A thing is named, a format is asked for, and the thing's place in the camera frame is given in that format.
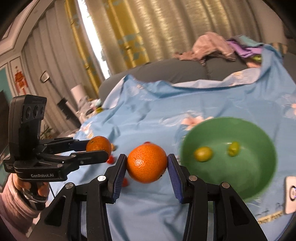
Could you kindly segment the pink sleeved left forearm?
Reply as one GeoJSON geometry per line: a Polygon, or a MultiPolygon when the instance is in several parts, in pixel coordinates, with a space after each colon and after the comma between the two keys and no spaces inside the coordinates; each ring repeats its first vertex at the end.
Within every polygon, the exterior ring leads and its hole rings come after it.
{"type": "Polygon", "coordinates": [[[23,190],[15,188],[11,173],[1,193],[1,240],[27,240],[33,219],[46,207],[45,203],[31,203],[23,190]]]}

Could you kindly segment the person's left hand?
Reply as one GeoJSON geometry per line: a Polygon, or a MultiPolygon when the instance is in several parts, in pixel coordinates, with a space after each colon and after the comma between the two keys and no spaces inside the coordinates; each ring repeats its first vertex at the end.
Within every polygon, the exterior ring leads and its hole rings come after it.
{"type": "MultiPolygon", "coordinates": [[[[30,190],[31,183],[24,182],[18,178],[18,176],[13,173],[13,184],[17,190],[30,190]]],[[[43,197],[48,197],[50,192],[49,183],[44,182],[38,187],[38,195],[43,197]]]]}

